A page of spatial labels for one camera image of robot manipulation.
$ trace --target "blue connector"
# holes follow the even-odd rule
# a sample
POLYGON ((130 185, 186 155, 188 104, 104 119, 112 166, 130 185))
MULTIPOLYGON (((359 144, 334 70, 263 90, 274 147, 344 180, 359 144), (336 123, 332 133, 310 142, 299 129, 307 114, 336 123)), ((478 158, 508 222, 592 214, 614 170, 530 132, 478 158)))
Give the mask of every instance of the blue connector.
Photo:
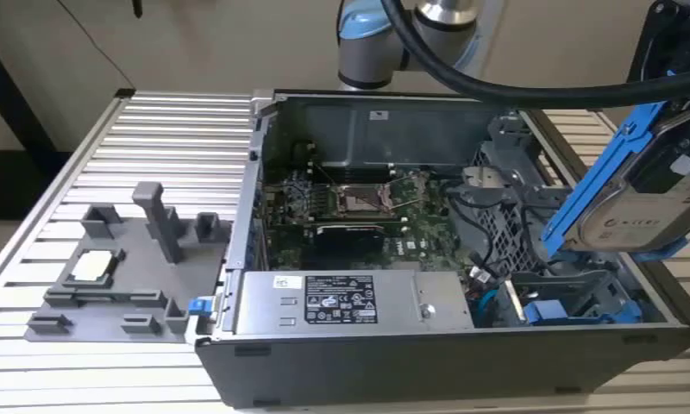
POLYGON ((211 317, 214 301, 211 298, 196 298, 190 301, 190 314, 199 317, 211 317))

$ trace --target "power supply label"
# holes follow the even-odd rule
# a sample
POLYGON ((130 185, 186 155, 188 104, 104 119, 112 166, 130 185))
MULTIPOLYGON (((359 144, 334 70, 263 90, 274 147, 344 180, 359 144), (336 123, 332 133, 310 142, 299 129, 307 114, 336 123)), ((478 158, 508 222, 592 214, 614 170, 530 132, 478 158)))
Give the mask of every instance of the power supply label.
POLYGON ((308 323, 379 323, 374 276, 308 276, 308 323))

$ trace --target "black hose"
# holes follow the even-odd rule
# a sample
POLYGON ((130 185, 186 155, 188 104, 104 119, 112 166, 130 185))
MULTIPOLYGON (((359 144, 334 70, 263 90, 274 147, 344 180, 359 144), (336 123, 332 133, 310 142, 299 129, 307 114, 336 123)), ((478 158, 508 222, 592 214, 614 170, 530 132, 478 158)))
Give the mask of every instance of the black hose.
POLYGON ((667 101, 690 96, 690 72, 676 76, 584 88, 520 88, 471 78, 446 64, 427 46, 400 0, 382 0, 394 28, 426 71, 456 92, 492 104, 519 108, 610 108, 667 101))

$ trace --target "green circuit board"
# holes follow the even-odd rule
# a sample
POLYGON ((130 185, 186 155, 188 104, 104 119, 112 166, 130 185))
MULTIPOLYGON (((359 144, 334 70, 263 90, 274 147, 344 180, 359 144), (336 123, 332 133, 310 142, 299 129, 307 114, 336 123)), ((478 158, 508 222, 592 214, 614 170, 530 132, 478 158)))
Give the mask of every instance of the green circuit board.
MULTIPOLYGON (((331 193, 318 193, 326 200, 319 216, 339 217, 348 225, 372 224, 383 228, 383 250, 371 252, 346 263, 347 269, 408 269, 420 271, 464 271, 472 266, 468 251, 459 246, 459 238, 444 210, 440 183, 430 179, 428 172, 400 171, 390 183, 358 185, 359 194, 378 194, 363 204, 352 200, 339 203, 343 189, 331 186, 331 193), (348 205, 364 205, 363 210, 348 211, 348 205)), ((276 201, 270 211, 284 211, 276 201)), ((307 212, 290 211, 290 219, 274 214, 267 231, 270 263, 274 270, 315 270, 308 267, 307 257, 315 242, 319 221, 308 221, 307 212)))

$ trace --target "cable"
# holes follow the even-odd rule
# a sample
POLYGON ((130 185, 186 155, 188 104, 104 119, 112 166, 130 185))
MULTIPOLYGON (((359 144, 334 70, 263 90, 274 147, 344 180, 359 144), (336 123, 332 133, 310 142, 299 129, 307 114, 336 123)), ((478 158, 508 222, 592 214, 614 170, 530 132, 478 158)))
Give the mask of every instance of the cable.
POLYGON ((496 203, 491 203, 491 204, 476 204, 476 203, 470 203, 468 201, 466 201, 463 199, 462 196, 459 196, 458 194, 451 194, 451 197, 455 198, 455 200, 466 205, 467 207, 472 208, 472 209, 479 209, 479 210, 486 210, 486 209, 491 209, 492 207, 496 207, 498 205, 502 205, 504 203, 504 200, 499 200, 496 203))
POLYGON ((128 75, 126 74, 126 72, 123 71, 123 69, 118 66, 118 64, 115 63, 115 60, 108 56, 108 54, 106 53, 106 51, 103 50, 103 48, 100 47, 100 45, 98 45, 98 42, 95 41, 95 38, 92 37, 92 34, 90 34, 87 28, 84 27, 84 25, 82 24, 80 22, 80 19, 78 18, 78 16, 72 13, 72 11, 70 10, 70 8, 67 7, 67 5, 64 4, 64 1, 63 0, 56 0, 56 2, 59 3, 59 5, 62 6, 62 8, 64 9, 64 11, 67 12, 67 14, 72 17, 72 20, 78 23, 78 26, 80 26, 80 29, 82 31, 84 32, 84 34, 87 35, 88 39, 90 39, 90 42, 92 43, 92 46, 95 47, 95 49, 103 54, 103 56, 106 56, 106 59, 108 62, 111 62, 111 65, 115 66, 115 69, 118 70, 118 72, 122 74, 122 76, 126 78, 126 81, 128 81, 128 84, 131 85, 131 88, 134 89, 138 89, 136 88, 136 85, 134 84, 131 78, 128 78, 128 75))
POLYGON ((415 25, 404 16, 400 0, 382 0, 404 47, 426 71, 456 92, 492 104, 520 108, 610 108, 667 101, 690 96, 690 72, 624 85, 583 88, 522 88, 471 78, 446 64, 427 46, 415 25))
POLYGON ((530 208, 526 205, 523 205, 519 209, 519 219, 522 221, 522 238, 524 239, 527 244, 527 251, 531 253, 538 263, 540 263, 540 266, 543 266, 544 270, 547 270, 547 272, 552 276, 558 276, 558 273, 552 270, 552 265, 543 260, 540 254, 538 253, 538 250, 535 249, 535 241, 532 240, 532 234, 530 232, 530 222, 527 221, 528 209, 530 208))
POLYGON ((468 217, 466 215, 466 213, 460 210, 460 207, 459 207, 459 205, 456 203, 455 197, 448 197, 448 203, 451 204, 452 210, 459 215, 460 220, 463 220, 467 224, 474 226, 482 233, 484 233, 486 241, 488 243, 488 249, 486 251, 484 257, 483 258, 478 257, 478 259, 480 259, 480 261, 482 261, 480 263, 478 263, 478 265, 479 265, 479 267, 482 269, 484 269, 494 276, 495 279, 502 280, 502 277, 496 273, 496 271, 488 267, 488 260, 491 259, 492 254, 494 254, 494 238, 492 238, 492 234, 488 232, 486 227, 479 222, 476 222, 471 217, 468 217))
POLYGON ((338 6, 338 20, 335 20, 335 36, 338 37, 338 46, 342 45, 342 18, 343 18, 343 7, 346 6, 346 0, 342 0, 338 6))

